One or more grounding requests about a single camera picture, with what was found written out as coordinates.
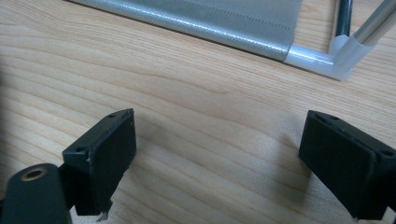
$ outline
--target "black pole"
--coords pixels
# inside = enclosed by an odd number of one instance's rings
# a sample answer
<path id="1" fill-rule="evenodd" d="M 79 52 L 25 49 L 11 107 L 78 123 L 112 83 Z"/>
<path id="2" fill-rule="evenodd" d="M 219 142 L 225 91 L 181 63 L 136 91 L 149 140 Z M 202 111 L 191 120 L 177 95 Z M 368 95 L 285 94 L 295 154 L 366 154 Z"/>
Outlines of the black pole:
<path id="1" fill-rule="evenodd" d="M 335 36 L 350 33 L 350 21 L 352 19 L 352 0 L 339 0 L 338 16 L 335 26 Z"/>

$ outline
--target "gray cloth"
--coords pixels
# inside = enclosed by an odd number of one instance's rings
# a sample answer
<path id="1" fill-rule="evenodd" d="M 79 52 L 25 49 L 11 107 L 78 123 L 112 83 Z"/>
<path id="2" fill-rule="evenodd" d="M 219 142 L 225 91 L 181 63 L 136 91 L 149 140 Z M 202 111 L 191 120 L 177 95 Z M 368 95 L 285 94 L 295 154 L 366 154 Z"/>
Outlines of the gray cloth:
<path id="1" fill-rule="evenodd" d="M 284 61 L 301 0 L 72 0 Z"/>

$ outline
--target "wooden surface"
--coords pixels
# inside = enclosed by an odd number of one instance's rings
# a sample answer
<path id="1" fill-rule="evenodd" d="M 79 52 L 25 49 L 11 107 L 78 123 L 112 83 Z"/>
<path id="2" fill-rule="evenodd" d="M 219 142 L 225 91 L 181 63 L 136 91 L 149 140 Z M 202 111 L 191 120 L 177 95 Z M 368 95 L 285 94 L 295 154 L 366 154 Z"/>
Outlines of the wooden surface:
<path id="1" fill-rule="evenodd" d="M 353 31 L 380 2 L 355 1 Z M 333 10 L 304 0 L 295 43 L 325 51 Z M 304 120 L 333 114 L 396 147 L 395 56 L 393 29 L 341 83 L 70 2 L 0 0 L 0 198 L 132 107 L 137 155 L 107 223 L 354 223 L 297 158 Z"/>

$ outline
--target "metal rod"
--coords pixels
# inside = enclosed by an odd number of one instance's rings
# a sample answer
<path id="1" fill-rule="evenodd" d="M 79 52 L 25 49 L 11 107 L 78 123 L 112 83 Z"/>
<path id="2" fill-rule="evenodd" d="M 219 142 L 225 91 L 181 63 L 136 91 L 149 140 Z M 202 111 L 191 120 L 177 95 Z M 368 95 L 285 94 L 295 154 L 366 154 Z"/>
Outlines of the metal rod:
<path id="1" fill-rule="evenodd" d="M 396 24 L 396 0 L 385 0 L 354 34 L 363 45 L 374 45 Z"/>
<path id="2" fill-rule="evenodd" d="M 347 35 L 350 33 L 350 21 L 352 19 L 352 0 L 338 0 L 334 36 Z"/>

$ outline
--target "white plastic corner connector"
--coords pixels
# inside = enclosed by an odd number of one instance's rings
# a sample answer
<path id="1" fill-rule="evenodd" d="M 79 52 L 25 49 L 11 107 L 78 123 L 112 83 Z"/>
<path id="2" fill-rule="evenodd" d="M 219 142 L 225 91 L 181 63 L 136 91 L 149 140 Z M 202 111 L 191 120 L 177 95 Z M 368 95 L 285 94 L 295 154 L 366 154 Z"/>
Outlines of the white plastic corner connector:
<path id="1" fill-rule="evenodd" d="M 375 45 L 365 46 L 354 36 L 339 35 L 329 47 L 329 53 L 292 45 L 285 63 L 338 80 L 346 80 L 355 65 Z"/>

